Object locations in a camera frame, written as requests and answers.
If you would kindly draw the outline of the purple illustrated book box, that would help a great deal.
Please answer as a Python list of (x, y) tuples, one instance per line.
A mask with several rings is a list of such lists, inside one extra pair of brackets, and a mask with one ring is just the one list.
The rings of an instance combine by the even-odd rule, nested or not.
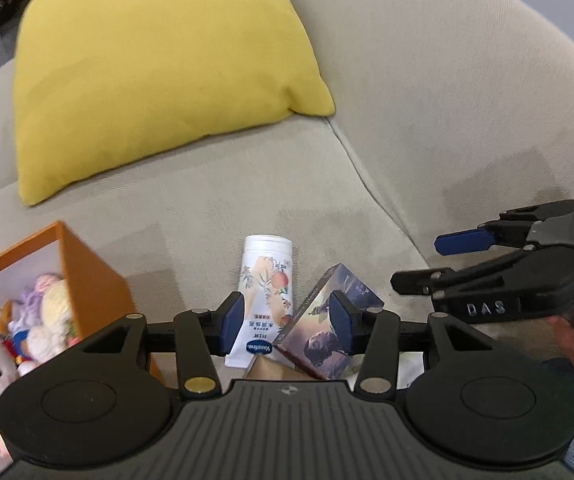
[(330, 317), (333, 292), (343, 292), (357, 310), (383, 309), (383, 300), (344, 264), (329, 268), (305, 297), (295, 317), (274, 340), (274, 349), (313, 377), (338, 379), (350, 362), (342, 338), (349, 327), (336, 327)]

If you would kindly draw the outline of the white hand cream tube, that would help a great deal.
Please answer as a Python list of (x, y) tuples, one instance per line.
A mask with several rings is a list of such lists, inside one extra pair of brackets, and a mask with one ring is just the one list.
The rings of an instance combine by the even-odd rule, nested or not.
[(256, 356), (273, 353), (273, 342), (295, 315), (293, 242), (277, 235), (247, 236), (238, 292), (244, 297), (244, 318), (224, 364), (248, 368)]

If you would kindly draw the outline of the small cardboard box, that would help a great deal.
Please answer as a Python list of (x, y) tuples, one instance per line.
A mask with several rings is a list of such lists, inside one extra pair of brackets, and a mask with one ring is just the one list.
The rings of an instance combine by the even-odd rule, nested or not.
[(244, 378), (258, 382), (318, 382), (319, 378), (304, 373), (298, 367), (291, 367), (267, 356), (255, 356), (245, 371)]

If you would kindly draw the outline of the orange storage box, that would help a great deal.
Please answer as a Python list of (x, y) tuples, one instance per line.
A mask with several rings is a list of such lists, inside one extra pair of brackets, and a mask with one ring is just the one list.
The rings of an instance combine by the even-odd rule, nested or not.
[(51, 467), (119, 460), (160, 436), (172, 403), (155, 364), (140, 350), (145, 318), (130, 289), (64, 223), (0, 254), (0, 321), (46, 274), (64, 281), (72, 333), (63, 354), (4, 394), (0, 456)]

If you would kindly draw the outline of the beige fabric sofa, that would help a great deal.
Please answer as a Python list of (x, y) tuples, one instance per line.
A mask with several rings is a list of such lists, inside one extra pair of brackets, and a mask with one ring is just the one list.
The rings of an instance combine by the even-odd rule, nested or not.
[(518, 0), (291, 0), (336, 104), (327, 119), (200, 141), (44, 205), (0, 190), (0, 253), (61, 220), (155, 321), (213, 307), (243, 240), (295, 245), (296, 297), (332, 264), (402, 318), (393, 272), (440, 263), (435, 238), (574, 198), (574, 43)]

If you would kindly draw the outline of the yellow cushion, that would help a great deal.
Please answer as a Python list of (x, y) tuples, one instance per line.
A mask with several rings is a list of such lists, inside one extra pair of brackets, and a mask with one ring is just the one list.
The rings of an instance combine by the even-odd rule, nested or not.
[(31, 0), (12, 105), (28, 206), (206, 136), (335, 110), (289, 0)]

